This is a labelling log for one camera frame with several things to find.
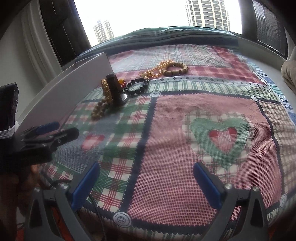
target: white wall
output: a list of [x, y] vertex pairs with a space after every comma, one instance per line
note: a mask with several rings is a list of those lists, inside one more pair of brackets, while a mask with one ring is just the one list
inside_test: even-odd
[[43, 88], [25, 46], [18, 14], [0, 40], [0, 86], [16, 82], [19, 88], [16, 118]]

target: plaid bedsheet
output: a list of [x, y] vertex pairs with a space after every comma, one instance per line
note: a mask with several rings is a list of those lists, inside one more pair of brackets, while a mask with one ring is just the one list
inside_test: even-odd
[[[92, 195], [107, 225], [148, 240], [193, 240], [216, 213], [192, 174], [202, 161], [224, 183], [258, 186], [274, 223], [296, 202], [288, 101], [258, 67], [220, 47], [151, 47], [116, 54], [110, 63], [130, 81], [165, 59], [186, 63], [187, 75], [152, 80], [146, 93], [99, 121], [90, 113], [103, 98], [101, 88], [78, 103], [61, 128], [77, 127], [80, 136], [43, 164], [44, 182], [72, 179], [95, 160], [101, 173]], [[94, 211], [89, 200], [85, 208]]]

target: black bead bracelet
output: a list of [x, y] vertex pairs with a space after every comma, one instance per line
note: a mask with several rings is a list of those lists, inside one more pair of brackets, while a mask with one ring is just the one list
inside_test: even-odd
[[[130, 86], [132, 86], [133, 84], [135, 83], [139, 83], [139, 82], [143, 82], [143, 86], [140, 87], [139, 89], [136, 89], [136, 90], [128, 90], [128, 88]], [[139, 94], [142, 94], [145, 92], [145, 89], [148, 88], [148, 85], [149, 85], [149, 81], [144, 79], [143, 77], [140, 77], [138, 79], [135, 79], [135, 80], [131, 80], [129, 83], [127, 83], [126, 87], [124, 88], [124, 92], [127, 94], [127, 95], [139, 95]]]

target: wooden bead bracelet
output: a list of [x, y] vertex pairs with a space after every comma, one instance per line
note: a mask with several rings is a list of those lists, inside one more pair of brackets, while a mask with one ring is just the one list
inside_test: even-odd
[[[182, 69], [180, 70], [173, 70], [173, 71], [168, 71], [166, 70], [168, 67], [172, 67], [172, 66], [177, 66], [180, 67]], [[182, 74], [186, 74], [188, 72], [188, 66], [184, 63], [181, 62], [172, 62], [169, 63], [166, 67], [161, 68], [161, 73], [164, 76], [178, 76], [178, 75], [182, 75]]]
[[98, 120], [104, 116], [105, 110], [107, 110], [110, 107], [113, 101], [108, 83], [105, 79], [102, 79], [102, 89], [105, 98], [99, 101], [98, 104], [94, 107], [93, 111], [91, 112], [91, 117], [95, 120]]

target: black clamp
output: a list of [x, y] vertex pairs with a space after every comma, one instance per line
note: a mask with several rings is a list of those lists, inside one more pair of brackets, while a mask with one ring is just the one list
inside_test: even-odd
[[70, 183], [62, 183], [57, 189], [46, 191], [35, 188], [25, 221], [24, 240], [64, 241], [53, 216], [52, 207], [55, 207], [74, 241], [94, 241], [76, 211], [85, 203], [99, 174], [99, 164], [91, 162]]
[[193, 174], [211, 207], [218, 210], [209, 228], [198, 240], [220, 240], [235, 207], [239, 206], [241, 209], [237, 224], [228, 240], [269, 240], [266, 210], [258, 187], [243, 190], [234, 188], [230, 183], [223, 184], [216, 175], [208, 171], [202, 162], [194, 164]]
[[51, 161], [52, 152], [79, 136], [79, 131], [75, 127], [43, 136], [58, 128], [58, 122], [33, 126], [20, 135], [14, 134], [11, 138], [1, 140], [0, 174], [13, 172], [19, 176], [20, 181], [25, 180], [30, 173], [31, 165]]

